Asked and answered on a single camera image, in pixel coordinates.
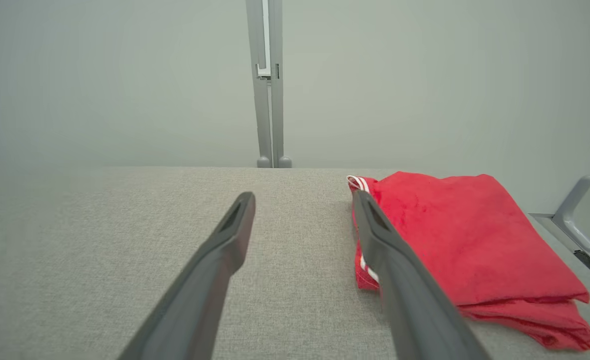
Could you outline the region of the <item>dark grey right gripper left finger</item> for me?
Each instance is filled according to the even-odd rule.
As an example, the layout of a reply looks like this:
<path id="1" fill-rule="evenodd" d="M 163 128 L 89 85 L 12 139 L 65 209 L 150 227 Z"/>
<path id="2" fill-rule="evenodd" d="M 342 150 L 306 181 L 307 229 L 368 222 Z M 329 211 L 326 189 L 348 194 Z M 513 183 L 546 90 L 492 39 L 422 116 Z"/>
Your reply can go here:
<path id="1" fill-rule="evenodd" d="M 244 264 L 256 198 L 241 193 L 192 255 L 119 356 L 209 360 L 230 278 Z"/>

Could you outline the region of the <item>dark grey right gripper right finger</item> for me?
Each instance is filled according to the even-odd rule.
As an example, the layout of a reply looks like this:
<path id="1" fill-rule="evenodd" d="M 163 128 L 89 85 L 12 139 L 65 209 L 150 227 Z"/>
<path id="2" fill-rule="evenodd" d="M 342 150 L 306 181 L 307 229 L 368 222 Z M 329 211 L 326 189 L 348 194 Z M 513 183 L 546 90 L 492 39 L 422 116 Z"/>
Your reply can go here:
<path id="1" fill-rule="evenodd" d="M 378 278 L 398 359 L 488 360 L 458 309 L 371 194 L 353 193 L 362 255 Z"/>

